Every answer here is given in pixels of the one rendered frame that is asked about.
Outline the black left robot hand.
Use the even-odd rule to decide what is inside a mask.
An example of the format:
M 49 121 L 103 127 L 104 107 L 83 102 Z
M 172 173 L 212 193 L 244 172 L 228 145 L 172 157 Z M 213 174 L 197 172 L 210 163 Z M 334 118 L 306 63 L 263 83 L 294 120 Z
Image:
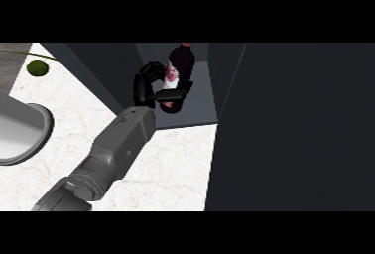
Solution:
M 168 77 L 168 66 L 162 62 L 150 62 L 135 75 L 134 102 L 137 106 L 156 107 L 156 103 L 168 104 L 172 108 L 187 98 L 194 82 L 184 81 L 176 88 L 154 91 L 153 83 Z

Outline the dark grey cabinet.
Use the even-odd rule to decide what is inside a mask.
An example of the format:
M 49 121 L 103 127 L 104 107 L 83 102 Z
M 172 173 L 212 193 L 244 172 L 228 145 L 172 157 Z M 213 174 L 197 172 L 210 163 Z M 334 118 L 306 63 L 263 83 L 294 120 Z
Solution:
M 231 94 L 244 55 L 244 43 L 196 43 L 193 89 L 179 113 L 156 111 L 160 129 L 216 124 Z M 175 43 L 45 43 L 43 47 L 119 113 L 134 105 L 132 83 L 151 61 L 168 62 Z

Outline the dark wine bottle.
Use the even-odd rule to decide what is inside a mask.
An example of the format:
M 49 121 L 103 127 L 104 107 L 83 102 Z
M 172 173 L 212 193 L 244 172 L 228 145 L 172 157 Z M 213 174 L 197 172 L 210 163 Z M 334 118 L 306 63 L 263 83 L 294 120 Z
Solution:
M 182 43 L 170 53 L 165 89 L 184 89 L 193 84 L 191 76 L 196 66 L 196 55 L 191 46 L 191 43 Z

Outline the grey round sink basin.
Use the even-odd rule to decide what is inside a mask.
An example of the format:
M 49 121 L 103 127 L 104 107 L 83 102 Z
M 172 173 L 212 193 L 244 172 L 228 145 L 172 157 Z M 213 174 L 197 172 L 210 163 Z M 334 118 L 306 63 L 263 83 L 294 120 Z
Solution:
M 0 166 L 21 164 L 41 152 L 54 127 L 54 114 L 43 105 L 0 92 Z

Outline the thin green curved stem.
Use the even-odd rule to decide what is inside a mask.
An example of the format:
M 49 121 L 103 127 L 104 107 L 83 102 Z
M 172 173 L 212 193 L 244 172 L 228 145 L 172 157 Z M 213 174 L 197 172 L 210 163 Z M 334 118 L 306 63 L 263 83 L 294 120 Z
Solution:
M 42 54 L 36 54 L 36 53 L 30 53 L 30 52 L 20 52 L 20 51 L 8 51 L 8 50 L 0 50 L 2 53 L 12 53 L 12 54 L 23 54 L 23 55 L 30 55 L 30 56 L 36 56 L 36 57 L 41 57 L 41 58 L 45 58 L 45 59 L 49 59 L 49 60 L 54 60 L 54 61 L 60 61 L 57 58 L 54 57 L 49 57 L 46 55 L 42 55 Z

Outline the dark grey cabinet door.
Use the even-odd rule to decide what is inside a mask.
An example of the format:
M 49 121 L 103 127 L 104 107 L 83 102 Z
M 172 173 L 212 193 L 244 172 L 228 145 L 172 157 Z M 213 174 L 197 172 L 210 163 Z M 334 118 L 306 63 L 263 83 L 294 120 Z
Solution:
M 252 44 L 209 210 L 375 210 L 375 44 Z

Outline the green lime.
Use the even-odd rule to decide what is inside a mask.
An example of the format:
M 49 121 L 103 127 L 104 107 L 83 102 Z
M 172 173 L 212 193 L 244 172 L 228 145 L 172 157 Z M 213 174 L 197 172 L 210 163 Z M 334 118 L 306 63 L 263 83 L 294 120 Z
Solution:
M 41 77 L 45 76 L 49 73 L 49 65 L 42 60 L 33 60 L 27 64 L 27 71 L 32 76 Z

